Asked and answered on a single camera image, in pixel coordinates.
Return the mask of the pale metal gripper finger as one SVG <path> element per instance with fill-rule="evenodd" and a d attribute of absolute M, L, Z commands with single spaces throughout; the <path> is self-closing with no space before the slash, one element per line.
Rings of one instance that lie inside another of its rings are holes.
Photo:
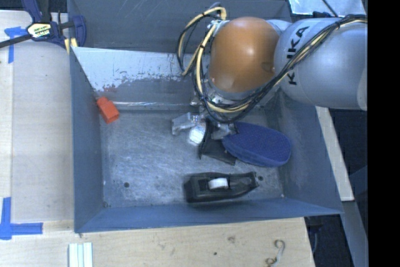
<path fill-rule="evenodd" d="M 173 126 L 195 126 L 201 120 L 197 113 L 185 113 L 172 119 Z"/>
<path fill-rule="evenodd" d="M 189 144 L 201 144 L 206 134 L 206 125 L 195 124 L 193 126 L 172 126 L 172 134 L 174 136 L 178 136 L 181 133 L 184 133 L 186 141 Z"/>

